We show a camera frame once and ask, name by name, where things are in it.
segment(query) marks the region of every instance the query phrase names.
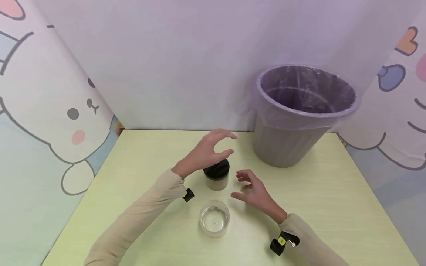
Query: wall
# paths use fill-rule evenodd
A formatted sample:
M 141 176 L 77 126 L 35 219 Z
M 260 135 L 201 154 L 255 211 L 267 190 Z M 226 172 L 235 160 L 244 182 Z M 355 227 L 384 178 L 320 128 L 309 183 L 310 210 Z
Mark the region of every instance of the wall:
M 0 265 L 42 263 L 116 123 L 32 1 L 0 1 Z
M 126 128 L 200 130 L 252 129 L 250 90 L 271 65 L 366 87 L 421 2 L 36 1 Z
M 426 6 L 339 129 L 421 265 L 426 265 Z

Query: hand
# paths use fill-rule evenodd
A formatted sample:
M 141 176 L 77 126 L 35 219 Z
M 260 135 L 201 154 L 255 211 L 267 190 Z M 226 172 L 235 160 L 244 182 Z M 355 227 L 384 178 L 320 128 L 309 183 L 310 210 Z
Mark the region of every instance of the hand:
M 197 146 L 185 158 L 172 168 L 172 171 L 184 179 L 197 170 L 207 168 L 228 158 L 234 153 L 234 150 L 229 149 L 221 153 L 214 152 L 214 146 L 226 137 L 237 139 L 237 136 L 228 130 L 213 129 L 198 142 Z
M 231 197 L 242 200 L 259 211 L 271 217 L 277 224 L 287 219 L 287 213 L 272 199 L 263 182 L 253 174 L 251 170 L 239 170 L 238 182 L 250 182 L 242 187 L 242 190 L 251 189 L 247 194 L 231 193 Z

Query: bunny ear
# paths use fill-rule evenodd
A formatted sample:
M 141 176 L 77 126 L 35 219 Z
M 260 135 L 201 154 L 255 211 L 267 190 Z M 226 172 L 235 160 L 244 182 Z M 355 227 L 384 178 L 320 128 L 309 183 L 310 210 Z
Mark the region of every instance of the bunny ear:
M 0 0 L 0 14 L 14 20 L 25 18 L 25 12 L 17 0 Z

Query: white wall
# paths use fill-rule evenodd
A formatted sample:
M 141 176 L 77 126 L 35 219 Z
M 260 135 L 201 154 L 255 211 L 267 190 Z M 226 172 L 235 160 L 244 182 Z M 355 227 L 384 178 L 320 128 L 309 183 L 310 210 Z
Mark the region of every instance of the white wall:
M 250 89 L 306 63 L 365 88 L 420 0 L 37 0 L 127 128 L 252 128 Z

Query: light green table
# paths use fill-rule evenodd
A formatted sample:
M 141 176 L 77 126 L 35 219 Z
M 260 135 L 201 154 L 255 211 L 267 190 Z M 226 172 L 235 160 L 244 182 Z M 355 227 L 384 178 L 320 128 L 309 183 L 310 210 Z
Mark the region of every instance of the light green table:
M 43 266 L 81 266 L 99 235 L 204 134 L 125 130 Z M 185 186 L 195 198 L 179 212 L 161 214 L 121 265 L 304 265 L 291 249 L 281 257 L 270 251 L 269 243 L 279 234 L 276 224 L 230 198 L 239 191 L 233 177 L 240 169 L 252 169 L 279 205 L 304 218 L 351 265 L 418 265 L 335 134 L 325 134 L 300 163 L 287 169 L 256 157 L 252 133 L 237 136 L 216 146 L 217 151 L 235 150 L 228 187 L 209 190 L 202 171 L 188 177 Z M 199 226 L 200 208 L 211 199 L 223 201 L 230 210 L 230 227 L 222 238 L 207 237 Z

